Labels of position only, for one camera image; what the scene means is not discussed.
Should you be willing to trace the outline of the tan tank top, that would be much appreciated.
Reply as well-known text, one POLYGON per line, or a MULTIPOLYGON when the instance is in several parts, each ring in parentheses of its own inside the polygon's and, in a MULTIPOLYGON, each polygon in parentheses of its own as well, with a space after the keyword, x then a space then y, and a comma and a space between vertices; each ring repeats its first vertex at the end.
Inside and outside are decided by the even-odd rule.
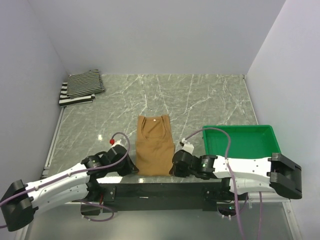
POLYGON ((170 175, 175 144, 167 114, 138 117, 135 151, 135 161, 140 176, 170 175))

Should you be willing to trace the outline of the wide striped black white tank top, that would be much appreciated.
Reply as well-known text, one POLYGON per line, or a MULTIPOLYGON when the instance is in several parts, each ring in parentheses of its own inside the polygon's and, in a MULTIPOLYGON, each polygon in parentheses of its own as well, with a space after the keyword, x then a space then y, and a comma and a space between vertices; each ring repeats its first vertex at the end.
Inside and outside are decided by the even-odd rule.
POLYGON ((66 82, 64 82, 61 86, 61 91, 60 91, 60 95, 59 95, 59 102, 58 102, 60 107, 67 107, 67 106, 77 105, 77 104, 92 103, 96 99, 95 94, 71 98, 67 94, 67 86, 68 86, 68 84, 66 82))

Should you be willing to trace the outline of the thin striped black tank top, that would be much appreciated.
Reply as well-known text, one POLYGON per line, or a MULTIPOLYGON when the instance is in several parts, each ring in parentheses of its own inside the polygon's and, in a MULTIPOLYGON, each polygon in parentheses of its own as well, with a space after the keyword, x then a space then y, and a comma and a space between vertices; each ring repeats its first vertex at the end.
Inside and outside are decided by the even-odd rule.
POLYGON ((67 77, 67 94, 70 98, 99 94, 104 91, 105 87, 98 69, 92 69, 81 74, 72 74, 67 77))

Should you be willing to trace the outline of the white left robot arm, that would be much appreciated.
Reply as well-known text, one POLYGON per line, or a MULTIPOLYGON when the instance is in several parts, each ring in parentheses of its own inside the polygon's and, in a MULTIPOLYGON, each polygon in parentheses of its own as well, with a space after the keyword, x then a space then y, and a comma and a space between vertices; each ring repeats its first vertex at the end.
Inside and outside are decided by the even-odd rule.
POLYGON ((4 227, 10 232, 17 231, 30 224, 35 215, 68 202, 97 202, 106 192, 98 179, 113 172, 124 177, 138 171, 128 150, 115 145, 50 177, 29 183, 17 180, 0 200, 4 227))

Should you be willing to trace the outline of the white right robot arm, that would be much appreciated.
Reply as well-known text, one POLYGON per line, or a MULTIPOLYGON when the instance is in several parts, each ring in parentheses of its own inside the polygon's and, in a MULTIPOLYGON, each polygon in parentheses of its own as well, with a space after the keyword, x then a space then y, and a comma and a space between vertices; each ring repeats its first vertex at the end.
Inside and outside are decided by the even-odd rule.
POLYGON ((241 159, 220 155, 196 157, 185 150, 173 155, 170 174, 202 180, 229 179, 219 187, 222 198, 230 200, 236 194, 252 192, 277 193, 286 199, 302 198, 302 168, 281 153, 270 157, 241 159))

